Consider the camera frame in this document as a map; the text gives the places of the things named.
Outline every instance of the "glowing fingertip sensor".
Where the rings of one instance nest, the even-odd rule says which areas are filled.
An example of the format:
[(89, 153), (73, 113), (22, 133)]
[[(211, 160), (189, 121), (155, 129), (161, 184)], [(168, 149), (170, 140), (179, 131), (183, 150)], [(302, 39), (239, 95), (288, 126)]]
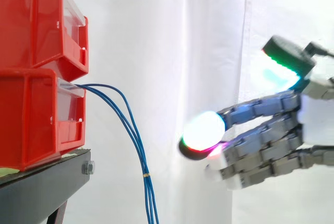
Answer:
[(225, 122), (215, 112), (208, 111), (195, 117), (184, 128), (183, 141), (196, 151), (203, 151), (216, 145), (225, 133)]
[(225, 122), (220, 115), (212, 111), (202, 113), (185, 126), (179, 149), (189, 159), (204, 159), (220, 143), (224, 133)]

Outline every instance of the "pink light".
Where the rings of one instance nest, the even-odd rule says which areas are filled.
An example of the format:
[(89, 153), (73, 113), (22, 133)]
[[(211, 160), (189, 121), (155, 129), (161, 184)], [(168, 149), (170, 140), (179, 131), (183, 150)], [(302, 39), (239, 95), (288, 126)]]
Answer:
[(228, 145), (228, 142), (225, 143), (220, 143), (208, 156), (208, 158), (210, 157), (214, 157), (216, 155), (220, 155), (222, 153), (222, 150)]

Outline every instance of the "gray metal finger link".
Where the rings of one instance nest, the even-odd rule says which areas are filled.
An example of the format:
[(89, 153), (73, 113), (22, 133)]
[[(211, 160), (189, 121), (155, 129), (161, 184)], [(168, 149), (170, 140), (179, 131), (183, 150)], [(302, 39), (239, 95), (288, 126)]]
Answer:
[[(314, 164), (334, 166), (334, 147), (314, 146), (310, 149), (300, 149), (276, 161), (268, 161), (261, 167), (239, 173), (242, 187), (248, 187), (263, 182), (266, 178), (291, 173), (295, 169), (308, 169)], [(232, 174), (233, 168), (221, 170), (223, 179), (226, 174)]]
[(299, 107), (299, 94), (293, 90), (247, 101), (218, 112), (224, 118), (226, 129), (234, 124), (242, 124), (260, 116), (270, 116), (292, 111)]
[(234, 172), (249, 171), (270, 159), (278, 160), (302, 144), (297, 126), (294, 112), (274, 116), (228, 142), (222, 155), (229, 166), (234, 165)]

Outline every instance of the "green led light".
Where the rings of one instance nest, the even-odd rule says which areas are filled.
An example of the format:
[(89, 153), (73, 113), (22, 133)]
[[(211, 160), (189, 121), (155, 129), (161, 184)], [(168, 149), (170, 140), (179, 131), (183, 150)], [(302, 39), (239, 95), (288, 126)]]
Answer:
[(288, 90), (300, 80), (296, 72), (278, 64), (263, 51), (256, 62), (253, 76), (254, 82), (261, 84), (262, 89), (268, 92)]

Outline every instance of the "white glowing dome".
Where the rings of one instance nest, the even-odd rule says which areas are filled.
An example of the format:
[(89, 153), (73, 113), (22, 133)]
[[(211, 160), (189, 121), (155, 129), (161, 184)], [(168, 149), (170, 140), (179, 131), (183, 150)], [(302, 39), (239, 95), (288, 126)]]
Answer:
[(215, 112), (208, 111), (195, 117), (183, 132), (184, 144), (202, 151), (217, 144), (225, 133), (224, 120)]

